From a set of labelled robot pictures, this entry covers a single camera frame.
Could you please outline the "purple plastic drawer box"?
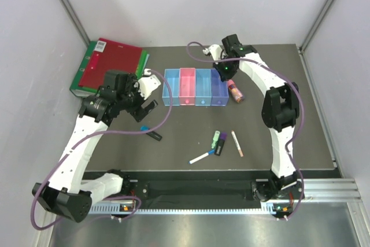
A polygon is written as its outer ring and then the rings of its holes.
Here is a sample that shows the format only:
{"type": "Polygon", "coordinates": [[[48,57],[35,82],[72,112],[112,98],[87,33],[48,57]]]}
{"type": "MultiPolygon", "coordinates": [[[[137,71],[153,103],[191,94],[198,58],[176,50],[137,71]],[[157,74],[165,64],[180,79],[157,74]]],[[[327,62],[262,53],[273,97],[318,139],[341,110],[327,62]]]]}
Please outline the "purple plastic drawer box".
{"type": "Polygon", "coordinates": [[[221,81],[220,75],[215,69],[211,70],[211,83],[211,106],[226,106],[229,100],[227,83],[221,81]]]}

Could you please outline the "blue end drawer box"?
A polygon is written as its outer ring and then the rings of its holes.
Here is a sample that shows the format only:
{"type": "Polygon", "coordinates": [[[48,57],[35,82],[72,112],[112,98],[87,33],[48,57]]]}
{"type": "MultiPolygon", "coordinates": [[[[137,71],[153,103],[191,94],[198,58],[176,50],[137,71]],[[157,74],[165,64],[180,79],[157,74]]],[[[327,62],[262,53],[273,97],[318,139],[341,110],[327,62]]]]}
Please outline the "blue end drawer box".
{"type": "MultiPolygon", "coordinates": [[[[180,105],[180,69],[166,69],[164,72],[164,78],[171,88],[172,105],[180,105]]],[[[162,100],[165,106],[170,105],[170,94],[166,83],[163,85],[162,100]]]]}

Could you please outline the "pink-capped marker tube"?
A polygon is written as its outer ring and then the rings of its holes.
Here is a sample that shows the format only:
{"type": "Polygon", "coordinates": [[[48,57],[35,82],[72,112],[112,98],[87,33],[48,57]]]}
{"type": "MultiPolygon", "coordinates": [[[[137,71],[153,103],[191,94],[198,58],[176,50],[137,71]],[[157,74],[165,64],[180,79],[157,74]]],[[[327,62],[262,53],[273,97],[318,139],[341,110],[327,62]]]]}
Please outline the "pink-capped marker tube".
{"type": "Polygon", "coordinates": [[[228,90],[231,93],[233,99],[237,103],[240,103],[244,100],[244,95],[238,89],[238,87],[236,86],[236,84],[233,80],[230,79],[230,80],[227,81],[227,87],[228,87],[228,90]]]}

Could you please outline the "light blue drawer box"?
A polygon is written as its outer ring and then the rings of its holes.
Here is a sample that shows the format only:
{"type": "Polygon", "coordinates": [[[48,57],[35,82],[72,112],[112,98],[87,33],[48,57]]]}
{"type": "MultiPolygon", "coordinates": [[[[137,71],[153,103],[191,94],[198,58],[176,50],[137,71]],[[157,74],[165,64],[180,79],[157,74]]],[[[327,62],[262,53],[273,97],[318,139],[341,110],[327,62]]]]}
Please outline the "light blue drawer box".
{"type": "Polygon", "coordinates": [[[212,82],[210,69],[195,71],[195,106],[210,106],[212,100],[212,82]]]}

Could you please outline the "pink plastic drawer box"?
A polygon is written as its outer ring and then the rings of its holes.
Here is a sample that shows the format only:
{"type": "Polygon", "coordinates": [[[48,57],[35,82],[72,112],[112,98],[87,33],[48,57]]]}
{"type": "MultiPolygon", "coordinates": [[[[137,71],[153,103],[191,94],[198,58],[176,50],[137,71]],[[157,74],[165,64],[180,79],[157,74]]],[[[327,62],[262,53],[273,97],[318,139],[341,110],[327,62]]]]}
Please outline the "pink plastic drawer box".
{"type": "Polygon", "coordinates": [[[180,68],[180,105],[195,105],[195,68],[180,68]]]}

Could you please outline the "red ring binder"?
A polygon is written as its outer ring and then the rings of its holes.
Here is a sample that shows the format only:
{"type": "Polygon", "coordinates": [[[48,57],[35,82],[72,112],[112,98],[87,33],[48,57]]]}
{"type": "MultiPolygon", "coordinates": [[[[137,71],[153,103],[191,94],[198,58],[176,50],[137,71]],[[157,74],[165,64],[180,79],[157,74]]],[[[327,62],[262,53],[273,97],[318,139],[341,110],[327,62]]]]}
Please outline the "red ring binder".
{"type": "Polygon", "coordinates": [[[108,70],[134,73],[138,78],[141,78],[146,60],[147,51],[140,47],[99,38],[79,85],[97,89],[103,84],[105,73],[108,70]]]}

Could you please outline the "green ring binder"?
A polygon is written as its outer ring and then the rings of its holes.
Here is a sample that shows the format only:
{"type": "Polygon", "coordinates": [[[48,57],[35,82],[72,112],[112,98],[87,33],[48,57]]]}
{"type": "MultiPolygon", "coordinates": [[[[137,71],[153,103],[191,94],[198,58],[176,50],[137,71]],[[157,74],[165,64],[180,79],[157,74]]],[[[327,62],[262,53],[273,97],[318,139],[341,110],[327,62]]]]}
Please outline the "green ring binder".
{"type": "Polygon", "coordinates": [[[148,59],[149,53],[141,47],[99,38],[90,42],[69,89],[76,97],[94,95],[108,70],[141,78],[148,59]]]}

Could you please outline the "light green highlighter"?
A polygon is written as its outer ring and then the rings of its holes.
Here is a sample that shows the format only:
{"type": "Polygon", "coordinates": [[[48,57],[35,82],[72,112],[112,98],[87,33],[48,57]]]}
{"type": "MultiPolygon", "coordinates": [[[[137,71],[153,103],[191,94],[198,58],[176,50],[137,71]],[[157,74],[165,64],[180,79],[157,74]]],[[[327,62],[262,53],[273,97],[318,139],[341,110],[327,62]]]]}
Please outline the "light green highlighter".
{"type": "Polygon", "coordinates": [[[214,149],[217,145],[217,142],[219,140],[219,136],[220,136],[220,131],[216,130],[214,132],[214,135],[213,135],[213,138],[212,138],[212,144],[211,144],[211,148],[214,149]]]}

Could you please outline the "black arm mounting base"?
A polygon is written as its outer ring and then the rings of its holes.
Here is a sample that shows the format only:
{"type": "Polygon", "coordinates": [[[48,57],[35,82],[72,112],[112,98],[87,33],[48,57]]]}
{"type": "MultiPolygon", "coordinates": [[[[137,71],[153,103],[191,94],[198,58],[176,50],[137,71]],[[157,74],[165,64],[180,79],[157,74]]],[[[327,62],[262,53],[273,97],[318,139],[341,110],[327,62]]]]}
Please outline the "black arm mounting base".
{"type": "MultiPolygon", "coordinates": [[[[254,193],[254,185],[266,185],[269,171],[132,171],[122,172],[123,184],[118,195],[137,196],[150,209],[232,209],[260,208],[263,200],[254,193]]],[[[266,201],[303,196],[297,183],[266,201]]]]}

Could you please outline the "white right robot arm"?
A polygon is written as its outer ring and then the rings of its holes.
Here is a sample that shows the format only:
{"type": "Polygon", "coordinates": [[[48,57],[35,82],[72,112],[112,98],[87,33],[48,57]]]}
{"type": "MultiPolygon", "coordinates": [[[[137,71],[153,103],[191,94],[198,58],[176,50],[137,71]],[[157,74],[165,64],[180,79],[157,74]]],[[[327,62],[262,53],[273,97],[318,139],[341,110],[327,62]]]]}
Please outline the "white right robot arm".
{"type": "Polygon", "coordinates": [[[241,44],[235,34],[225,37],[221,45],[211,45],[208,51],[222,81],[231,80],[241,71],[263,94],[261,117],[271,135],[273,160],[268,183],[255,184],[254,193],[263,201],[285,197],[297,183],[297,170],[291,161],[291,141],[299,116],[297,85],[272,72],[258,51],[251,45],[241,44]]]}

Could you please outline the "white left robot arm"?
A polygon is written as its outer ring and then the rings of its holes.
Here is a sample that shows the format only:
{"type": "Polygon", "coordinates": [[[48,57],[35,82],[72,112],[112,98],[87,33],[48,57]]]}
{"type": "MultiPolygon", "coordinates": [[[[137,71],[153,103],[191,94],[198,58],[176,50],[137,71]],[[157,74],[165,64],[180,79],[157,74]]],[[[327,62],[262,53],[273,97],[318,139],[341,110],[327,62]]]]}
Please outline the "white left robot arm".
{"type": "Polygon", "coordinates": [[[108,128],[113,119],[124,110],[140,122],[157,106],[156,101],[147,107],[142,105],[160,84],[151,69],[145,69],[141,78],[117,70],[105,73],[103,85],[82,101],[73,133],[58,164],[32,189],[32,224],[36,223],[37,204],[45,211],[80,223],[91,207],[106,197],[129,196],[128,176],[118,170],[110,170],[87,183],[82,183],[83,175],[101,136],[110,134],[108,128]]]}

